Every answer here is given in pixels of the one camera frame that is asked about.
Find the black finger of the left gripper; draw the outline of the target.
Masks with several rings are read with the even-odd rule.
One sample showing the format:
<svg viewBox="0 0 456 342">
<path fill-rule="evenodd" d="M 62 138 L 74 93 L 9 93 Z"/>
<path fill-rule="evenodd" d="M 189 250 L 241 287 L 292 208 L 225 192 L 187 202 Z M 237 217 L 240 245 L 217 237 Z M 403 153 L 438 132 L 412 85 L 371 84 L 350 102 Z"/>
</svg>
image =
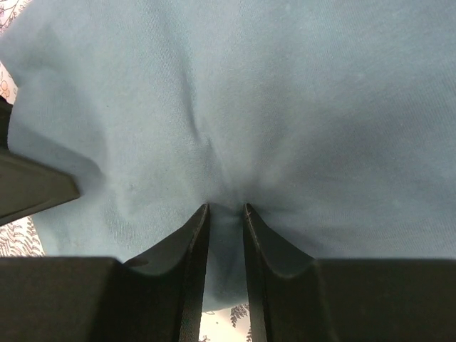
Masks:
<svg viewBox="0 0 456 342">
<path fill-rule="evenodd" d="M 73 178 L 17 155 L 7 145 L 13 105 L 1 99 L 1 225 L 80 197 Z"/>
</svg>

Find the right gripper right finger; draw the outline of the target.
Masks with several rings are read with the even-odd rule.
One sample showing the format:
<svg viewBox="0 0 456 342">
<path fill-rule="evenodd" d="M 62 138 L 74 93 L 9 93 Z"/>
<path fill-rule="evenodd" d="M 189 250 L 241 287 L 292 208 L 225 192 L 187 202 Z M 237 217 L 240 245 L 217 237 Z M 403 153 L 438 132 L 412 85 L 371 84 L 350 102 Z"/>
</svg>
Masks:
<svg viewBox="0 0 456 342">
<path fill-rule="evenodd" d="M 244 207 L 254 341 L 453 341 L 451 259 L 315 259 Z"/>
</svg>

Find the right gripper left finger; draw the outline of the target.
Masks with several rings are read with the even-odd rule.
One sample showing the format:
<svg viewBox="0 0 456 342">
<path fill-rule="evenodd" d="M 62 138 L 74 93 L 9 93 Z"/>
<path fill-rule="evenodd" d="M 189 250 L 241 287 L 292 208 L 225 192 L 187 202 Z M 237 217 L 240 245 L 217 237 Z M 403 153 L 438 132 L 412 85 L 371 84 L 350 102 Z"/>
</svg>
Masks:
<svg viewBox="0 0 456 342">
<path fill-rule="evenodd" d="M 202 205 L 127 262 L 1 259 L 3 341 L 197 341 L 209 244 Z"/>
</svg>

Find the blue-grey t shirt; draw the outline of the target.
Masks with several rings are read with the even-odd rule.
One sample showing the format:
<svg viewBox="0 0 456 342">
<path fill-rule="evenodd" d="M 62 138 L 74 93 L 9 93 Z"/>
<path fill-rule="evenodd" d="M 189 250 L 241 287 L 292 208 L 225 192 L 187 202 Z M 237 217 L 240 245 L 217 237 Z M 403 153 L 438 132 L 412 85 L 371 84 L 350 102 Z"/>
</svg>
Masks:
<svg viewBox="0 0 456 342">
<path fill-rule="evenodd" d="M 242 208 L 313 257 L 455 257 L 453 1 L 32 1 L 10 150 L 74 176 L 49 256 L 128 260 L 211 211 L 204 309 L 247 298 Z"/>
</svg>

